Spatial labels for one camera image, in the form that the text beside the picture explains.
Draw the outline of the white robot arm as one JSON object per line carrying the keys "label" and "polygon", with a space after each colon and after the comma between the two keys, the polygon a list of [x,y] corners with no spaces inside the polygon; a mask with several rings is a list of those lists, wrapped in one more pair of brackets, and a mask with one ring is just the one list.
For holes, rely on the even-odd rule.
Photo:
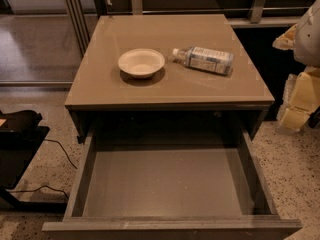
{"label": "white robot arm", "polygon": [[279,50],[292,50],[305,66],[285,82],[283,104],[277,121],[283,133],[299,132],[320,107],[320,0],[316,0],[299,22],[273,42]]}

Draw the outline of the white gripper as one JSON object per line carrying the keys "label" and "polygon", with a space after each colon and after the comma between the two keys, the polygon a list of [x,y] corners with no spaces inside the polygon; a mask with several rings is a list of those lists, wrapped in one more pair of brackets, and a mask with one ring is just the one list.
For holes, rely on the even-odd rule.
{"label": "white gripper", "polygon": [[[272,46],[279,50],[292,50],[296,29],[297,25],[290,27],[274,40]],[[279,109],[279,124],[299,131],[310,118],[309,114],[320,106],[320,68],[308,66],[298,75],[290,97],[290,106],[296,109]]]}

